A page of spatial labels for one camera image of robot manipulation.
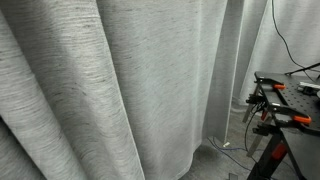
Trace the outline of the grey woven curtain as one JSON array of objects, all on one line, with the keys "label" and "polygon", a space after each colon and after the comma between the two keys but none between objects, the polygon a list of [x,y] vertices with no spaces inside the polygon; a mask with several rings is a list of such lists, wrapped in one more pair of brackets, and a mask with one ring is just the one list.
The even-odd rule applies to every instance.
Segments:
[{"label": "grey woven curtain", "polygon": [[0,0],[0,180],[179,180],[320,0]]}]

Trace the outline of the orange black clamp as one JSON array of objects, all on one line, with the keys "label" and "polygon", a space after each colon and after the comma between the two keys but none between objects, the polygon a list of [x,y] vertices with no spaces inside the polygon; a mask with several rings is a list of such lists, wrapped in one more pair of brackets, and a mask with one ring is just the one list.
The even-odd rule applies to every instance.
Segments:
[{"label": "orange black clamp", "polygon": [[277,80],[266,78],[266,77],[259,77],[257,79],[257,83],[260,85],[269,86],[273,89],[278,89],[278,90],[284,90],[286,88],[286,85],[284,83],[281,83]]},{"label": "orange black clamp", "polygon": [[293,121],[309,125],[311,123],[311,117],[304,114],[294,108],[286,105],[280,105],[278,103],[271,103],[268,105],[267,109],[274,114],[282,114],[289,116]]}]

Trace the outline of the black workbench stand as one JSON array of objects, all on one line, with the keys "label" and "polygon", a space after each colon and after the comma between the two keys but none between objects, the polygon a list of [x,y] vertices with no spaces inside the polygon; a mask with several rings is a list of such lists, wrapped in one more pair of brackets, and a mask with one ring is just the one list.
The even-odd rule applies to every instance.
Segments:
[{"label": "black workbench stand", "polygon": [[291,161],[298,180],[320,179],[319,97],[302,76],[257,71],[248,109],[261,114],[247,155],[264,137],[270,140],[247,180],[269,180],[284,159]]}]

